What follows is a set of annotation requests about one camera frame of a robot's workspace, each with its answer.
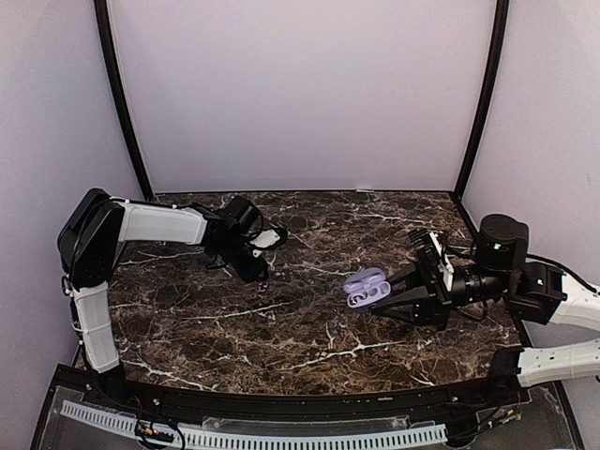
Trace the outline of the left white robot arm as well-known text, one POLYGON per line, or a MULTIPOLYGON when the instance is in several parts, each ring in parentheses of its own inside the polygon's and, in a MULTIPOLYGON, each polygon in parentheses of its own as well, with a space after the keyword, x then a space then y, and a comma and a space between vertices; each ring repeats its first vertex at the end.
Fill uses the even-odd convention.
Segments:
POLYGON ((108 290, 118 247, 126 242, 198 246, 229 265, 246 283, 265 282, 268 266, 250 229, 261 216, 249 200, 234 197, 211 210, 133 202, 90 189, 57 238, 64 271, 62 290, 71 301, 76 332, 91 368, 102 374, 95 391, 113 409, 132 400, 131 386, 109 371, 120 364, 113 339, 108 290))

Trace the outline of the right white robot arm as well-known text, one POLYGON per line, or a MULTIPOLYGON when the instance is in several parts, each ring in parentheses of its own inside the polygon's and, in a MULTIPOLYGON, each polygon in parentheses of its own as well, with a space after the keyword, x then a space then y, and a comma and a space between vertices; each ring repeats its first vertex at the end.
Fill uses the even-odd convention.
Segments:
POLYGON ((468 254, 455 267, 453 249, 435 232, 417 230, 409 239, 415 261, 387 281, 386 296, 368 306, 373 315, 414 326, 446 328, 451 311, 503 301, 525 322, 599 328, 599 289, 565 266, 528 251, 529 228, 509 216, 485 216, 468 254))

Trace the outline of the purple grey earbud case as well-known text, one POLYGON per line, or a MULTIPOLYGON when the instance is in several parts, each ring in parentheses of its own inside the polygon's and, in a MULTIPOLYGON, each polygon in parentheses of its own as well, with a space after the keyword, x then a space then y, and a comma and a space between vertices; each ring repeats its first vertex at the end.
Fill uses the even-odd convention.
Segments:
POLYGON ((342 289, 347 294, 347 306, 352 309, 365 308, 384 299, 391 292, 391 286, 387 280, 386 274, 382 269, 377 267, 370 267, 348 277, 344 281, 342 289), (367 302, 364 305, 351 307, 348 304, 349 295, 362 292, 368 294, 367 302))

